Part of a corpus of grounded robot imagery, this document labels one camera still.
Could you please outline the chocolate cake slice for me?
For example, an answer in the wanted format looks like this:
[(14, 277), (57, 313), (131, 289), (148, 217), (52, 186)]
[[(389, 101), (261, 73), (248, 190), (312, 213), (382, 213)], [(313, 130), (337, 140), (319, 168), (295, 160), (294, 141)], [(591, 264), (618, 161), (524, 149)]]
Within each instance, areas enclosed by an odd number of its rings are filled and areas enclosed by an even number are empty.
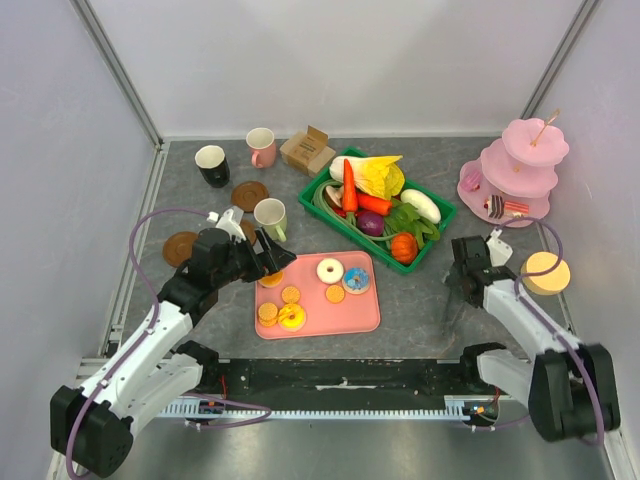
[(505, 215), (505, 200), (500, 195), (491, 195), (484, 201), (487, 216), (491, 219), (501, 219)]

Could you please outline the red striped cake slice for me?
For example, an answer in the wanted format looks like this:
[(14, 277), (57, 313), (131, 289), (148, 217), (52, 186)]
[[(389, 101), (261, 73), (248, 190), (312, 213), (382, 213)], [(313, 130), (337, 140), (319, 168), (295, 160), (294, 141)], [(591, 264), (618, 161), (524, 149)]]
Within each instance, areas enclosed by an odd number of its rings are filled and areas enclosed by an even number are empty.
[(529, 215), (529, 206), (520, 202), (505, 201), (504, 215), (509, 218), (521, 218)]

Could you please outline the pink macaron cake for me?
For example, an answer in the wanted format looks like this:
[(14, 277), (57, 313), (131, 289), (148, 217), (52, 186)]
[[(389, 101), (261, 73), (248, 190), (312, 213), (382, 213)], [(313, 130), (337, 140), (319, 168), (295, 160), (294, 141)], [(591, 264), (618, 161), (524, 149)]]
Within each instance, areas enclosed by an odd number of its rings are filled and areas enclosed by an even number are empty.
[(480, 171), (470, 171), (461, 180), (461, 188), (466, 192), (475, 192), (480, 188), (482, 179), (483, 175)]

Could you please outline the brown saucer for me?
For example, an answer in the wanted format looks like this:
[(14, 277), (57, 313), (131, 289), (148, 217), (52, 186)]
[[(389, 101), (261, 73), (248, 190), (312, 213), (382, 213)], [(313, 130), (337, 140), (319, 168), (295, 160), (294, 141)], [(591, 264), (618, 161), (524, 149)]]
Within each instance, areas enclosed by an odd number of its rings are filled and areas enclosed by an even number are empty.
[(231, 203), (246, 213), (252, 213), (256, 205), (268, 197), (269, 191), (263, 183), (247, 181), (233, 189)]
[(171, 235), (164, 243), (162, 250), (165, 262), (173, 268), (179, 267), (191, 257), (193, 244), (197, 238), (198, 234), (191, 231)]

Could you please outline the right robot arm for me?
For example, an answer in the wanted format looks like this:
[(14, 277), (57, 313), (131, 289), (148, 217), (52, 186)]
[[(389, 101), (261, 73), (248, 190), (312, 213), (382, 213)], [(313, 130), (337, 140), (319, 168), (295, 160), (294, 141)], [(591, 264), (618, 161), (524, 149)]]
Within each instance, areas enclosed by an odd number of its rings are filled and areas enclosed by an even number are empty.
[(524, 291), (506, 266), (495, 266), (481, 236), (451, 242), (454, 261), (447, 283), (465, 301), (492, 315), (527, 357), (516, 358), (500, 343), (464, 349), (458, 381), (477, 394), (490, 385), (528, 410), (548, 442), (604, 434), (619, 428), (621, 415), (613, 360), (600, 344), (585, 344), (558, 325)]

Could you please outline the round biscuit upper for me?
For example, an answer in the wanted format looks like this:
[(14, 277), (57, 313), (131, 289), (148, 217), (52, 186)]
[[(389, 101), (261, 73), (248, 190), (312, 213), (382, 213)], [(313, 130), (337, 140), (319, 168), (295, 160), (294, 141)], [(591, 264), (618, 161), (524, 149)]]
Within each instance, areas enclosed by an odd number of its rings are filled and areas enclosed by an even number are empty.
[(301, 292), (297, 287), (290, 285), (282, 290), (281, 298), (285, 304), (298, 303), (301, 299)]

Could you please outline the small orange pumpkin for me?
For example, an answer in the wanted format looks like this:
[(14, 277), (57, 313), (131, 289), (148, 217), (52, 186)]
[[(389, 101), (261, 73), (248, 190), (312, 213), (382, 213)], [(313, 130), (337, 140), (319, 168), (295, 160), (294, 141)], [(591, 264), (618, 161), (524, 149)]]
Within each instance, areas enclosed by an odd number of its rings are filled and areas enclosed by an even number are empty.
[(418, 253), (417, 240), (411, 233), (398, 233), (391, 241), (391, 255), (403, 265), (410, 265), (416, 259)]

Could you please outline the yellow glazed donut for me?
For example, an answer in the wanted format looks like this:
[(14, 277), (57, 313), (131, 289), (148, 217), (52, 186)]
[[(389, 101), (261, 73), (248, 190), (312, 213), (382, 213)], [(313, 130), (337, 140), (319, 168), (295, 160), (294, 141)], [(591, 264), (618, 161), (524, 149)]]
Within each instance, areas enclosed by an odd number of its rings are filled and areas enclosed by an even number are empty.
[(285, 304), (279, 310), (277, 321), (287, 331), (298, 331), (306, 323), (306, 311), (297, 303)]

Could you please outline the pink serving tray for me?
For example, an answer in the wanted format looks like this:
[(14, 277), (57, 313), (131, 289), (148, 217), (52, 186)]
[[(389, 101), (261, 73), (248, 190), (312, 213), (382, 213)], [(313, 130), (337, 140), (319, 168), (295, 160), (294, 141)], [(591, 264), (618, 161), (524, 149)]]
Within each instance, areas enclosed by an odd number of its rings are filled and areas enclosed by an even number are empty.
[[(316, 267), (326, 258), (335, 258), (349, 270), (362, 268), (369, 275), (369, 289), (362, 294), (348, 293), (346, 298), (333, 304), (326, 298), (328, 286), (320, 281)], [(281, 307), (284, 288), (294, 286), (301, 292), (300, 304), (306, 314), (304, 325), (297, 331), (279, 325), (264, 326), (255, 322), (256, 333), (263, 339), (276, 340), (341, 334), (368, 333), (381, 321), (376, 279), (372, 259), (363, 251), (302, 254), (284, 269), (284, 277), (274, 287), (255, 285), (255, 306), (271, 302)]]

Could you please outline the white glazed donut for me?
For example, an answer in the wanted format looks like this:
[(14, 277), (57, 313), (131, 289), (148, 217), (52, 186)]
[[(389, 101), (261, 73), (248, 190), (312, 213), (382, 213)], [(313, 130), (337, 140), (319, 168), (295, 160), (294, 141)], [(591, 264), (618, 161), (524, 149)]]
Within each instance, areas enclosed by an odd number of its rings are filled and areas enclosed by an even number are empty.
[(344, 266), (336, 258), (324, 258), (316, 268), (319, 280), (327, 285), (339, 283), (344, 275)]

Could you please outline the blue sprinkled donut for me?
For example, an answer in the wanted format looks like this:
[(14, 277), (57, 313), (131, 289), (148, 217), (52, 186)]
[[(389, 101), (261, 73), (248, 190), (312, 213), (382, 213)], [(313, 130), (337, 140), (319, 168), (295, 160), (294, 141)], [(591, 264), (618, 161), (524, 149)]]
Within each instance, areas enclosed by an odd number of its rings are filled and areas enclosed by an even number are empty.
[(342, 277), (343, 288), (350, 294), (365, 293), (370, 287), (369, 273), (360, 267), (348, 269)]

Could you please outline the black mug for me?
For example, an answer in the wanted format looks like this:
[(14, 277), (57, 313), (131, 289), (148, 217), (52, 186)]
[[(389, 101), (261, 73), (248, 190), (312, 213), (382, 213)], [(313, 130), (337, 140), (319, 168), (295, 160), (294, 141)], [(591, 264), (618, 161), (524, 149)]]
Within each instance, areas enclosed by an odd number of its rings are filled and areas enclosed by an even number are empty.
[(194, 156), (195, 164), (206, 183), (213, 188), (222, 188), (230, 181), (230, 169), (225, 151), (217, 145), (207, 145)]

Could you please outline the upright carrot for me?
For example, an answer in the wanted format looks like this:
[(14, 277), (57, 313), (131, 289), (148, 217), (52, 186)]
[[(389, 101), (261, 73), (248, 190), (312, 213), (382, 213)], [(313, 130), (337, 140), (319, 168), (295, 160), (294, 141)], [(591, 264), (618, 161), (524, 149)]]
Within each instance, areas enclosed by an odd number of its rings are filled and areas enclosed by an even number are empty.
[(342, 208), (347, 213), (355, 213), (358, 210), (358, 199), (354, 172), (348, 159), (343, 161), (343, 187)]

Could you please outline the napa cabbage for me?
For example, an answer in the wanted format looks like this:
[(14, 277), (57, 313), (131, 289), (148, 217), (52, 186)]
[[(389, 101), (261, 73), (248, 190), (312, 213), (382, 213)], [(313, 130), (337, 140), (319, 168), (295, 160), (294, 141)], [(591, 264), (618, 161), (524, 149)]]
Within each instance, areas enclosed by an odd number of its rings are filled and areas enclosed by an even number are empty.
[(349, 162), (353, 170), (356, 187), (365, 194), (390, 200), (401, 193), (405, 176), (397, 163), (402, 155), (355, 157), (338, 156), (329, 165), (329, 174), (335, 181), (342, 182), (344, 163)]

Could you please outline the cardboard box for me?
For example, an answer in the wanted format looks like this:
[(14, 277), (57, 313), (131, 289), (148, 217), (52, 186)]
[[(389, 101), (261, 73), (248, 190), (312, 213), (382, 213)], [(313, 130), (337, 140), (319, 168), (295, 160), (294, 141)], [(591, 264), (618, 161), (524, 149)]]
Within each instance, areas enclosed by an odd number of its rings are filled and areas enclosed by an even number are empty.
[(319, 175), (336, 156), (328, 145), (328, 135), (308, 126), (305, 132), (299, 131), (280, 147), (284, 162), (293, 169), (310, 178)]

